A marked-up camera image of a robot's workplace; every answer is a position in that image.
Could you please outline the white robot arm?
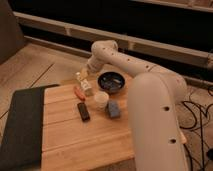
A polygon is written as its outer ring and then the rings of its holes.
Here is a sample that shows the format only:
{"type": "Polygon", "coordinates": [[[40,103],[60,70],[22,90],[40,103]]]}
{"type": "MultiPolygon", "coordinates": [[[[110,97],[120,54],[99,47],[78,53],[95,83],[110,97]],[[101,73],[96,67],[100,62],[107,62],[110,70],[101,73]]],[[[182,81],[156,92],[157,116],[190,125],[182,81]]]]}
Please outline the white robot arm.
{"type": "Polygon", "coordinates": [[[106,63],[132,77],[127,109],[136,170],[189,171],[176,115],[176,104],[187,92],[185,79],[158,64],[119,52],[114,40],[94,42],[87,71],[96,73],[106,63]]]}

